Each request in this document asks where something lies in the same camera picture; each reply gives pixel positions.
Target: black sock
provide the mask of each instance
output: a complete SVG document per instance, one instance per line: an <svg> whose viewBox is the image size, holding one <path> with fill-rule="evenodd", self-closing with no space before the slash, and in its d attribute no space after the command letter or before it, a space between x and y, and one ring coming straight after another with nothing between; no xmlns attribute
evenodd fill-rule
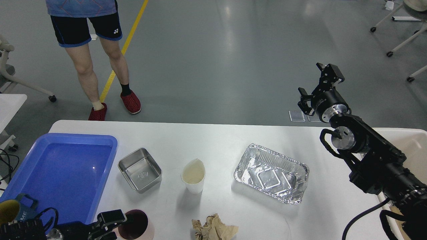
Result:
<svg viewBox="0 0 427 240"><path fill-rule="evenodd" d="M129 84L123 85L120 83L120 85L122 86L122 96L128 96L131 95L131 89L129 88Z"/></svg>

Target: stainless steel container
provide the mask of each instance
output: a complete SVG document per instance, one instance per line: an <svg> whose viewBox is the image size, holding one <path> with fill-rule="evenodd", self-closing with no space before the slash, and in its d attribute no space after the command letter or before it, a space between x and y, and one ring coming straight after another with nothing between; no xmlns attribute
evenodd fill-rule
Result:
<svg viewBox="0 0 427 240"><path fill-rule="evenodd" d="M118 167L132 189L139 193L161 182L162 170L145 148L124 157Z"/></svg>

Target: pink cup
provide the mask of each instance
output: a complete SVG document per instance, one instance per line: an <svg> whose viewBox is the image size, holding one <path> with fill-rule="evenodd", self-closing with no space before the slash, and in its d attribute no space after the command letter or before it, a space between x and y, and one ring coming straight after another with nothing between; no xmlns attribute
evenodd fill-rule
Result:
<svg viewBox="0 0 427 240"><path fill-rule="evenodd" d="M113 231L118 237L124 240L153 240L154 226L147 214L139 209L130 210L125 214L132 215L134 221L115 228Z"/></svg>

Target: blue trim on shorts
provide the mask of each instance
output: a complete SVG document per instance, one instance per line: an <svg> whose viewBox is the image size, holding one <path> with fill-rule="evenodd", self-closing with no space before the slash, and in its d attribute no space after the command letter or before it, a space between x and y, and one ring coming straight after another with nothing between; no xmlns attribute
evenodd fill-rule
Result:
<svg viewBox="0 0 427 240"><path fill-rule="evenodd" d="M65 42L65 41L64 41L64 37L62 36L61 31L59 30L58 25L56 24L55 19L53 19L52 17L51 17L51 19L52 19L52 21L54 22L55 27L56 27L56 29L58 30L58 33L59 33L59 35L60 35L60 36L61 36L61 38L62 38L62 41L63 41L63 42Z"/></svg>
<svg viewBox="0 0 427 240"><path fill-rule="evenodd" d="M59 43L59 45L61 47L79 47L79 46L85 45L86 43L90 42L91 40L92 40L92 38L90 37L88 40L86 40L82 43L77 43L77 44L61 44L61 43Z"/></svg>
<svg viewBox="0 0 427 240"><path fill-rule="evenodd" d="M117 37L117 38L108 38L108 37L102 36L101 34L99 34L97 32L96 32L96 35L98 35L98 37L100 37L100 38L104 38L104 39L111 40L111 41L118 41L118 40L122 39L122 37L123 37L123 34L121 34L120 37Z"/></svg>

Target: white table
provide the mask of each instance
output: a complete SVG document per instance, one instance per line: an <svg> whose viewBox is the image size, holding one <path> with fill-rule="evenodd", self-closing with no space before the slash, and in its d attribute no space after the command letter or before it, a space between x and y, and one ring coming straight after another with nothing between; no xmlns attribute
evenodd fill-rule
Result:
<svg viewBox="0 0 427 240"><path fill-rule="evenodd" d="M5 149L7 146L13 146L14 135L8 135L4 130L9 124L10 120L15 116L18 110L21 108L27 96L25 94L0 94L0 149ZM6 188L7 183L2 181L0 188Z"/></svg>
<svg viewBox="0 0 427 240"><path fill-rule="evenodd" d="M191 220L204 223L214 213L225 224L239 226L235 239L338 240L354 216L379 201L377 196L365 194L349 182L347 165L320 143L322 129L61 120L50 132L117 138L117 154L97 213L142 209L156 228L156 240L194 239ZM309 166L308 188L301 204L283 204L234 180L234 169L251 143ZM120 159L141 147L163 170L161 184L144 194L134 192L117 167ZM180 177L184 165L195 158L206 167L205 187L200 195L190 194ZM347 239L388 239L378 214L379 210L357 221Z"/></svg>
<svg viewBox="0 0 427 240"><path fill-rule="evenodd" d="M0 94L0 130L5 129L26 99L25 94Z"/></svg>

